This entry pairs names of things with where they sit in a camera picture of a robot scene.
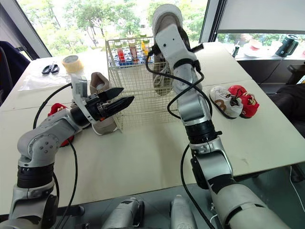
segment bottle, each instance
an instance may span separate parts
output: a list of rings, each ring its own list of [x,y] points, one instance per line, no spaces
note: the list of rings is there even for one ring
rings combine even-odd
[[[145,40],[143,40],[143,44],[144,44],[144,54],[145,56],[148,56],[148,52],[149,52],[149,39],[146,38]]]
[[[129,45],[130,53],[132,54],[132,63],[133,64],[138,64],[139,59],[138,59],[138,55],[137,55],[136,41],[132,37],[133,37],[132,35],[127,36],[128,45]]]
[[[118,57],[119,57],[119,64],[125,65],[125,57],[122,49],[122,43],[120,39],[114,40],[114,46],[117,49]]]
[[[144,39],[146,37],[146,29],[145,29],[145,25],[141,25],[141,28],[140,28],[140,37],[141,37],[141,49],[142,51],[145,50],[145,44],[144,44]]]

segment scissors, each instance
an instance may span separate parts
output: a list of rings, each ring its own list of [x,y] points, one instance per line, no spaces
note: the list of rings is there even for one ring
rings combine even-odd
[[[59,72],[59,66],[53,62],[52,64],[45,66],[41,73],[47,75],[49,73],[55,74],[57,72]]]

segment white sneaker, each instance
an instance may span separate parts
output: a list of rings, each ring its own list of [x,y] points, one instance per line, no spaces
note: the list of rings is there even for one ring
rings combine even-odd
[[[226,118],[237,118],[243,110],[242,100],[230,94],[224,87],[213,87],[210,91],[210,99]]]
[[[171,24],[176,24],[180,30],[183,30],[182,13],[178,7],[172,4],[164,4],[159,6],[153,13],[152,23],[152,31],[154,37],[158,32],[164,30]],[[182,38],[189,45],[189,39],[186,33],[185,35],[183,34]],[[155,72],[173,74],[170,70],[168,62],[165,62],[165,58],[161,53],[154,57],[154,62],[155,64],[153,66],[153,70]],[[167,95],[173,89],[172,78],[153,74],[152,83],[153,87],[159,95]]]

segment tape roll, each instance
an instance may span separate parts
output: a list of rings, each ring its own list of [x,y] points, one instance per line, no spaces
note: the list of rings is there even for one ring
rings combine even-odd
[[[62,65],[65,67],[67,72],[76,73],[84,68],[84,65],[80,61],[77,55],[67,56],[62,60]]]

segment beige shoe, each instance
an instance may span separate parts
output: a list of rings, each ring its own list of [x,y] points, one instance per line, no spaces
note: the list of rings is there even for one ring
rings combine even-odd
[[[90,93],[101,93],[110,88],[109,81],[101,73],[92,73],[90,82]],[[113,117],[106,118],[105,120],[92,125],[94,132],[97,135],[106,135],[117,130],[116,123]]]

